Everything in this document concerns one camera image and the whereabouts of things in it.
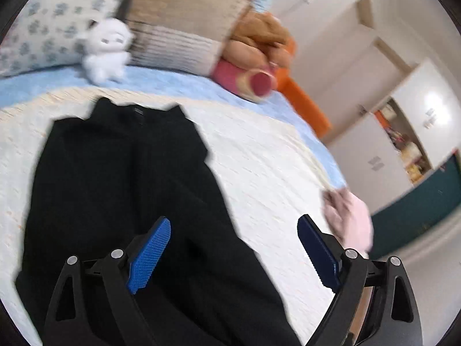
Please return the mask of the black sweater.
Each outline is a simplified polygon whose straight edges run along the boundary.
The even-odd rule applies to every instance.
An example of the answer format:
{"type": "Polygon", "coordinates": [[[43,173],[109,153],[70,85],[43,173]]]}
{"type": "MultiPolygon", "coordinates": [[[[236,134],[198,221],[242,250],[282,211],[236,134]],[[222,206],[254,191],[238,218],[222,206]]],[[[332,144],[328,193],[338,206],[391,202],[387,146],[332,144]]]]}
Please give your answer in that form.
{"type": "Polygon", "coordinates": [[[91,266],[160,218],[171,235],[133,297],[154,345],[297,345],[281,296],[241,240],[208,150],[179,106],[118,106],[53,122],[38,160],[16,289],[40,338],[67,259],[82,274],[85,316],[109,345],[124,339],[91,266]]]}

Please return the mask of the pink folded garment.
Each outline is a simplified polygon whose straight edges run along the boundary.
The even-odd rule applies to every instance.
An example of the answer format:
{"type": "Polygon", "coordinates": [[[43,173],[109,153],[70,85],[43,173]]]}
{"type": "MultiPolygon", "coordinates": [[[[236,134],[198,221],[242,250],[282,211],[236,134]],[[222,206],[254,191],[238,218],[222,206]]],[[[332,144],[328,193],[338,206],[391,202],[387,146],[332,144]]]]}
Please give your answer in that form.
{"type": "Polygon", "coordinates": [[[328,227],[344,249],[363,258],[373,247],[373,224],[366,204],[347,187],[323,192],[323,213],[328,227]]]}

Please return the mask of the white floral bed blanket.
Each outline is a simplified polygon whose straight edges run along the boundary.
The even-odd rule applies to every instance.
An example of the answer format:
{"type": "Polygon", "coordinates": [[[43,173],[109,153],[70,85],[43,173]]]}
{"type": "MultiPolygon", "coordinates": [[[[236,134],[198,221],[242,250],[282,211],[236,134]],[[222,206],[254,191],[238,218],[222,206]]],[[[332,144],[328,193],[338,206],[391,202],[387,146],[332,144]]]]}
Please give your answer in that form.
{"type": "Polygon", "coordinates": [[[308,215],[320,230],[329,230],[322,194],[333,183],[299,132],[288,123],[221,101],[108,88],[61,88],[1,110],[1,301],[22,336],[40,344],[14,286],[34,167],[52,122],[88,116],[99,96],[118,105],[181,106],[209,148],[209,164],[238,234],[255,250],[281,294],[294,331],[306,343],[333,294],[305,253],[297,224],[308,215]]]}

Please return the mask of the white wardrobe cabinet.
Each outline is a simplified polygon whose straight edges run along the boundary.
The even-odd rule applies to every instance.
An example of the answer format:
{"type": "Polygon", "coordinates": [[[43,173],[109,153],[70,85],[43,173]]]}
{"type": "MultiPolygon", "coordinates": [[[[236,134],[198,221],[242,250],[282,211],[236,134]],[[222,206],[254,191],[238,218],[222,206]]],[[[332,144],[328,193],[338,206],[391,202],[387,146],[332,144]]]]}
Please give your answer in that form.
{"type": "Polygon", "coordinates": [[[371,214],[414,190],[460,146],[460,100],[430,60],[327,147],[371,214]]]}

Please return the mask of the pink strawberry bear plush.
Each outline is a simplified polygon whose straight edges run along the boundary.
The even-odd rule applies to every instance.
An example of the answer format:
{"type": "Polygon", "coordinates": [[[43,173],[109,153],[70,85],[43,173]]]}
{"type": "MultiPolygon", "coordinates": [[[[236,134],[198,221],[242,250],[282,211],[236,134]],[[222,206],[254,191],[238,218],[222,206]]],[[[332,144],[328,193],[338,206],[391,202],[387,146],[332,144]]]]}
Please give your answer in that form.
{"type": "Polygon", "coordinates": [[[277,88],[271,69],[241,69],[221,59],[211,79],[230,93],[256,104],[265,101],[277,88]]]}

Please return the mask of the small white plush toy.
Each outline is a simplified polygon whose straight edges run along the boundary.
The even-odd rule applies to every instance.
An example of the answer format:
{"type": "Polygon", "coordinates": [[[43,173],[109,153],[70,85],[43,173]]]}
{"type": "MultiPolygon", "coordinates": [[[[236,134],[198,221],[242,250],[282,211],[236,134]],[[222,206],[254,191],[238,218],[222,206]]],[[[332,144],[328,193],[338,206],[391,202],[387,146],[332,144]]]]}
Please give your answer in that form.
{"type": "Polygon", "coordinates": [[[80,35],[84,48],[82,66],[91,83],[121,82],[131,61],[128,49],[133,40],[134,34],[121,20],[91,21],[88,29],[80,35]]]}

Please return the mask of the light blue bed sheet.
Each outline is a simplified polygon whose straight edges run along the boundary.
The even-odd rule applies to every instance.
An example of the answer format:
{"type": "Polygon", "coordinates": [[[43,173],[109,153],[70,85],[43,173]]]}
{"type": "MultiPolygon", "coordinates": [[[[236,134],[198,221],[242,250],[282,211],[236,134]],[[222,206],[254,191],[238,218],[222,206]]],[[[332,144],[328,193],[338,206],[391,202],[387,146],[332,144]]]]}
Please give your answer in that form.
{"type": "MultiPolygon", "coordinates": [[[[1,79],[1,107],[30,101],[37,96],[58,88],[91,87],[80,66],[53,67],[1,79]]],[[[323,165],[336,188],[346,186],[338,164],[323,143],[314,134],[289,101],[274,91],[261,104],[253,104],[238,98],[206,77],[160,69],[128,66],[122,82],[110,81],[105,88],[140,91],[154,95],[175,96],[197,100],[228,103],[289,123],[300,133],[305,144],[323,165]]]]}

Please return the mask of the brown teddy bear plush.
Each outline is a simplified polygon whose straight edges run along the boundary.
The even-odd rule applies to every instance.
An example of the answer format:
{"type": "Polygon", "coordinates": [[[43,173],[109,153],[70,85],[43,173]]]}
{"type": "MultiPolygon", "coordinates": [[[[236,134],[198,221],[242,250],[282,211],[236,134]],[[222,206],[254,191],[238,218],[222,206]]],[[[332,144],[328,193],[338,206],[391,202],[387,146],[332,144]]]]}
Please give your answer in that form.
{"type": "Polygon", "coordinates": [[[241,69],[289,68],[291,35],[270,13],[248,12],[240,18],[222,58],[241,69]]]}

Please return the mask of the beige patchwork pillow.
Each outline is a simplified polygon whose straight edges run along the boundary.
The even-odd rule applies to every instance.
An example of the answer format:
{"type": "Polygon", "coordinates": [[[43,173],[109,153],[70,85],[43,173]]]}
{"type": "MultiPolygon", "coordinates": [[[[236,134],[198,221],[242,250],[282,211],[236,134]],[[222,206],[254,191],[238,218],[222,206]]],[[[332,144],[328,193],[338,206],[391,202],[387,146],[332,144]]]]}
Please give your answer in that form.
{"type": "Polygon", "coordinates": [[[129,0],[134,66],[208,77],[249,0],[129,0]]]}

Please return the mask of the floral white pillow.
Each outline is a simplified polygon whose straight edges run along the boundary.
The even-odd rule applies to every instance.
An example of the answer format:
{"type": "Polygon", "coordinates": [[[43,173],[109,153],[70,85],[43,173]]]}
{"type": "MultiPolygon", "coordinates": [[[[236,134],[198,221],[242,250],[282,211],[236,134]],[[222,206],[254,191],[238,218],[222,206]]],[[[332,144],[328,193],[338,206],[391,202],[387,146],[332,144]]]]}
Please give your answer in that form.
{"type": "Polygon", "coordinates": [[[29,0],[1,43],[1,77],[79,63],[92,21],[115,15],[122,0],[29,0]]]}

